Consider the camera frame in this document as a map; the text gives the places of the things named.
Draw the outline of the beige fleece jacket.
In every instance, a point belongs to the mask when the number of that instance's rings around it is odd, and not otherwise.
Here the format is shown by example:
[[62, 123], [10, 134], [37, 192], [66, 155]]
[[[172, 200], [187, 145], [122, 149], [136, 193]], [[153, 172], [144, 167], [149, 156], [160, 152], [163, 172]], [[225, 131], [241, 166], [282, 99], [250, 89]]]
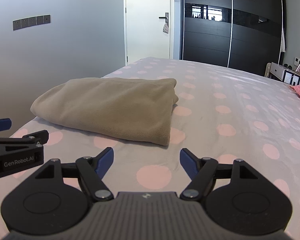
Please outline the beige fleece jacket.
[[175, 86], [171, 78], [73, 79], [39, 96], [31, 112], [56, 125], [167, 146]]

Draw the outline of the polka dot bed sheet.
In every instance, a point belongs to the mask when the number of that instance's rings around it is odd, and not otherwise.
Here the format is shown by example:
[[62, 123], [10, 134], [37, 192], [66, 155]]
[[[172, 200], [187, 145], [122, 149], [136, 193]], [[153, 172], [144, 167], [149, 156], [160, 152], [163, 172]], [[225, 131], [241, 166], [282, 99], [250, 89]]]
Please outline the polka dot bed sheet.
[[[205, 63], [148, 57], [105, 77], [175, 79], [167, 146], [117, 139], [35, 118], [12, 138], [49, 132], [42, 165], [0, 178], [0, 239], [300, 239], [300, 97], [282, 82]], [[92, 202], [76, 160], [107, 147]], [[202, 201], [180, 151], [218, 162]]]

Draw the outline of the white bedside table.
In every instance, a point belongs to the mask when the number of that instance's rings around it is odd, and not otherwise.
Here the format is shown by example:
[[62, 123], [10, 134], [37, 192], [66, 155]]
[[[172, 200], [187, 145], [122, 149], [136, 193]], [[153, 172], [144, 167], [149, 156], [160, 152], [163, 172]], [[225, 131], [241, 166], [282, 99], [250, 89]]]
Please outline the white bedside table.
[[266, 65], [265, 77], [297, 86], [300, 85], [300, 75], [274, 62]]

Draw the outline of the black sliding wardrobe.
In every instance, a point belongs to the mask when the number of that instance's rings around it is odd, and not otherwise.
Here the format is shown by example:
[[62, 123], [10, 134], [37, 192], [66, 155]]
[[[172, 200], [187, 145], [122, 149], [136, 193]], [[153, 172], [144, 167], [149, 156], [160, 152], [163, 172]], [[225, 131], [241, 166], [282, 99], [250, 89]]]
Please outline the black sliding wardrobe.
[[181, 0], [183, 60], [263, 76], [281, 58], [285, 0]]

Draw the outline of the white door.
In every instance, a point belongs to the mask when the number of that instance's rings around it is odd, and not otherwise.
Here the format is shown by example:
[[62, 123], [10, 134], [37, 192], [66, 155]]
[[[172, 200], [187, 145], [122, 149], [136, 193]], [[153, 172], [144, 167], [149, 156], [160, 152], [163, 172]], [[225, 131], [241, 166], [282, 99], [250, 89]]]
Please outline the white door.
[[127, 64], [170, 56], [171, 0], [125, 0]]

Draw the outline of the grey wall switch panel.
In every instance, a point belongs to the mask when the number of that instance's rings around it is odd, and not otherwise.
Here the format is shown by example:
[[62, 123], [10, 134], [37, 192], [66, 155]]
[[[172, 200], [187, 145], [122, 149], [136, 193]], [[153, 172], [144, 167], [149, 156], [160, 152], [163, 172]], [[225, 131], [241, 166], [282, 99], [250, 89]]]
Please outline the grey wall switch panel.
[[23, 18], [19, 20], [14, 20], [13, 31], [28, 28], [36, 25], [49, 24], [51, 23], [51, 15], [41, 15], [41, 16], [33, 16], [28, 18]]

